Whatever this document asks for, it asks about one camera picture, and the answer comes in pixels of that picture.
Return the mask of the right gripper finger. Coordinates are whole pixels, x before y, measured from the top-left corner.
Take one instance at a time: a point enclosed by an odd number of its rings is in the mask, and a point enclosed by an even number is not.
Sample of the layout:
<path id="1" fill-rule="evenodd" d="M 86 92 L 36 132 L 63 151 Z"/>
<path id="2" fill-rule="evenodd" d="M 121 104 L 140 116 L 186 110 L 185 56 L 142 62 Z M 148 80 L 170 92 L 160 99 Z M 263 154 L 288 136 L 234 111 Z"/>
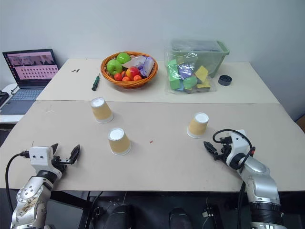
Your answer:
<path id="1" fill-rule="evenodd" d="M 204 143 L 204 147 L 214 160 L 218 160 L 218 151 L 211 143 Z"/>
<path id="2" fill-rule="evenodd" d="M 211 155 L 218 155 L 217 149 L 210 142 L 204 141 L 203 145 Z"/>

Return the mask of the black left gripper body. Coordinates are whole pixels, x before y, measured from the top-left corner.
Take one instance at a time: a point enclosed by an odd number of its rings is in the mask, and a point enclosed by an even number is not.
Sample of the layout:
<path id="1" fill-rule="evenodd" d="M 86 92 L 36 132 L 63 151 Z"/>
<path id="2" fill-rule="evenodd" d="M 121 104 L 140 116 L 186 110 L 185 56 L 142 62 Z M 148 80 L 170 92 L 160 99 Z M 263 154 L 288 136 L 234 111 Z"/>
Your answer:
<path id="1" fill-rule="evenodd" d="M 51 164 L 53 165 L 54 168 L 56 168 L 57 170 L 63 173 L 66 170 L 67 165 L 71 164 L 71 159 L 70 158 L 61 159 L 59 156 L 54 156 L 53 159 L 51 160 Z"/>

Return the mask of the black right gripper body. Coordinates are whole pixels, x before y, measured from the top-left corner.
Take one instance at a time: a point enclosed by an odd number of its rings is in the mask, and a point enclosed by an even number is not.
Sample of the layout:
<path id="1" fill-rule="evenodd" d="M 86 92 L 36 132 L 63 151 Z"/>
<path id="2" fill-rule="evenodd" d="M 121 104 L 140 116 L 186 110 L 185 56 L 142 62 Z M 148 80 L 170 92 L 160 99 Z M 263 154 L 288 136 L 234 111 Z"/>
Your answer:
<path id="1" fill-rule="evenodd" d="M 214 152 L 214 160 L 221 160 L 221 161 L 226 161 L 228 156 L 231 153 L 231 145 L 230 144 L 223 144 L 223 147 L 220 150 L 220 153 L 216 150 Z"/>

